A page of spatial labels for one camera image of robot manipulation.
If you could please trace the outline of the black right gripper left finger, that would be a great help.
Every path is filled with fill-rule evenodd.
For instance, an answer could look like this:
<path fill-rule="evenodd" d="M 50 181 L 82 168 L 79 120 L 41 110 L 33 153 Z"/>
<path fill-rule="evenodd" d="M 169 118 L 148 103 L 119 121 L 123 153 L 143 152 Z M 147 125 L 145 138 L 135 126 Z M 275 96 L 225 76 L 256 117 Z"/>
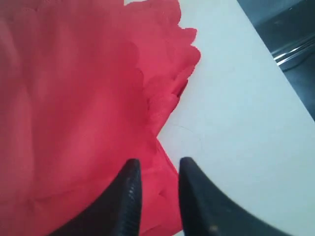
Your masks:
<path fill-rule="evenodd" d="M 130 159 L 90 206 L 50 235 L 138 236 L 141 211 L 140 161 Z"/>

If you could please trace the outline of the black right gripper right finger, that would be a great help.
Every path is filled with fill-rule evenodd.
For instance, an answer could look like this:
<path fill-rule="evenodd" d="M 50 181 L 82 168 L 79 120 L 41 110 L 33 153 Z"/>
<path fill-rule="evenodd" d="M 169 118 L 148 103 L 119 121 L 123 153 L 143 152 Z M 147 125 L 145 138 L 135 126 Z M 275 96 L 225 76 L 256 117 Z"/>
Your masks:
<path fill-rule="evenodd" d="M 180 160 L 179 205 L 186 236 L 284 236 L 229 199 L 190 157 Z"/>

